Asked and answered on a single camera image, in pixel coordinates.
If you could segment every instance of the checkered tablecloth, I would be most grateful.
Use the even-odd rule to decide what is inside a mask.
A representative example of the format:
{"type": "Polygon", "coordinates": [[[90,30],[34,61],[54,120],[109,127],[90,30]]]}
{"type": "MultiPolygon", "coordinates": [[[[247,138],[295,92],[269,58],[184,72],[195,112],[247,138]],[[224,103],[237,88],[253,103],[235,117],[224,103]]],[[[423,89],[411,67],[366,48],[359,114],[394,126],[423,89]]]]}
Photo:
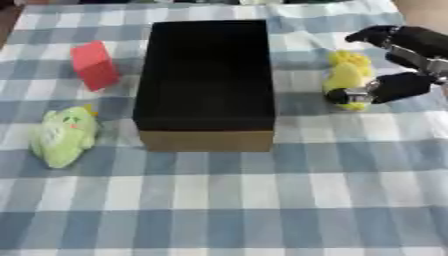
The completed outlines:
{"type": "Polygon", "coordinates": [[[388,0],[328,5],[27,7],[0,52],[0,255],[442,256],[448,114],[440,90],[349,113],[327,105],[326,55],[401,24],[388,0]],[[151,153],[130,117],[151,24],[267,20],[278,119],[268,153],[151,153]],[[122,77],[91,93],[73,46],[102,40],[122,77]],[[28,150],[48,110],[92,103],[102,131],[66,170],[28,150]]]}

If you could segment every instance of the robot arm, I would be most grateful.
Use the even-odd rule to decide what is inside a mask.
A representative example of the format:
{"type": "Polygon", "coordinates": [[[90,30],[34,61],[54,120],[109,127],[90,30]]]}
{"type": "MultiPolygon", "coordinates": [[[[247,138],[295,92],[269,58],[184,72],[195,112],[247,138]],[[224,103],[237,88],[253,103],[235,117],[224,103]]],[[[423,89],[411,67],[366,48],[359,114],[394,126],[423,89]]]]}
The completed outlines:
{"type": "Polygon", "coordinates": [[[335,89],[327,99],[335,104],[385,103],[429,92],[431,84],[448,80],[448,36],[420,27],[373,26],[346,37],[348,42],[368,42],[386,49],[386,59],[415,69],[379,76],[365,87],[335,89]]]}

